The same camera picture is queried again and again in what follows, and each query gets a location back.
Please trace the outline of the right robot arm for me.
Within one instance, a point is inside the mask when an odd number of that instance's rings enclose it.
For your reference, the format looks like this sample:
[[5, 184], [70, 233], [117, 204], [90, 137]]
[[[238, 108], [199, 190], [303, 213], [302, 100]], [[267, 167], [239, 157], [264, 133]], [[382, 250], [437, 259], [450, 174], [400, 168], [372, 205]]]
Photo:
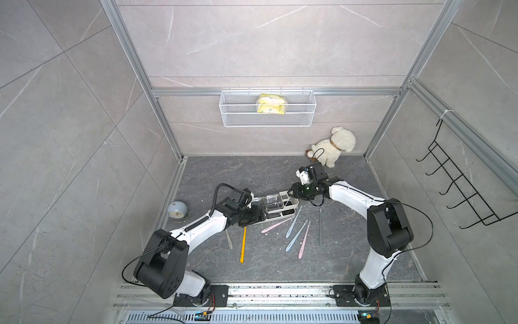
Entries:
[[295, 183], [288, 191], [290, 197], [314, 202], [316, 197], [339, 202], [359, 213], [367, 222], [370, 252], [363, 269], [356, 276], [354, 298], [361, 306], [380, 301], [387, 293], [387, 275], [398, 256], [408, 252], [414, 240], [413, 229], [405, 207], [412, 208], [396, 198], [374, 197], [344, 180]]

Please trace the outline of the white toothbrush holder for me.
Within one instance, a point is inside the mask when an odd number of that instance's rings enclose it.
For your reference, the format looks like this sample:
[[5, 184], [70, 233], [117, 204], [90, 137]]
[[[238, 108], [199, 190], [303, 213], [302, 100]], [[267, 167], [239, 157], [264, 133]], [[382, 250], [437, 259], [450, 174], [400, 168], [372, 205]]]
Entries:
[[250, 207], [260, 211], [261, 216], [252, 220], [248, 225], [264, 224], [295, 216], [299, 207], [299, 200], [288, 195], [287, 191], [262, 197], [252, 195]]

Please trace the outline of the light blue toothbrush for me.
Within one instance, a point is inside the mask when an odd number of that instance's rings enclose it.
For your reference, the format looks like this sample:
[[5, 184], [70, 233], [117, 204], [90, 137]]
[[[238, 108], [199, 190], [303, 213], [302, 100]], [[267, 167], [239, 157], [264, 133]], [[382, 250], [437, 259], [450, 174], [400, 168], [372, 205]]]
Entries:
[[295, 234], [295, 236], [291, 239], [290, 243], [287, 245], [287, 247], [285, 249], [286, 252], [289, 252], [292, 249], [292, 247], [295, 244], [295, 242], [297, 241], [299, 235], [302, 233], [302, 231], [308, 225], [308, 223], [309, 223], [309, 220], [306, 220], [303, 223], [302, 227], [298, 230], [298, 232]]
[[296, 213], [295, 217], [293, 218], [293, 220], [292, 220], [292, 222], [291, 222], [291, 225], [290, 225], [290, 227], [289, 227], [289, 229], [288, 229], [288, 231], [287, 231], [287, 233], [286, 233], [286, 235], [285, 235], [285, 238], [289, 238], [289, 237], [291, 236], [291, 233], [292, 233], [292, 232], [293, 232], [293, 230], [294, 230], [294, 227], [295, 227], [296, 221], [298, 220], [298, 217], [299, 217], [300, 213], [302, 212], [302, 209], [303, 209], [303, 207], [300, 207], [300, 208], [298, 209], [298, 212]]

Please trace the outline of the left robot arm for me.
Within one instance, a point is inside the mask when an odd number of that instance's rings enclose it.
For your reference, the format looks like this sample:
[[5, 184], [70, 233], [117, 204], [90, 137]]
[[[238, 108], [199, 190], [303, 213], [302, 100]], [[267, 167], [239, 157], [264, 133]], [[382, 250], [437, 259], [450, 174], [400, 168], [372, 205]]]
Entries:
[[210, 280], [187, 270], [189, 254], [210, 237], [232, 225], [245, 228], [267, 218], [261, 205], [252, 203], [252, 192], [226, 183], [217, 185], [209, 211], [183, 228], [155, 231], [142, 255], [134, 262], [136, 284], [147, 287], [163, 299], [183, 295], [197, 305], [211, 297]]

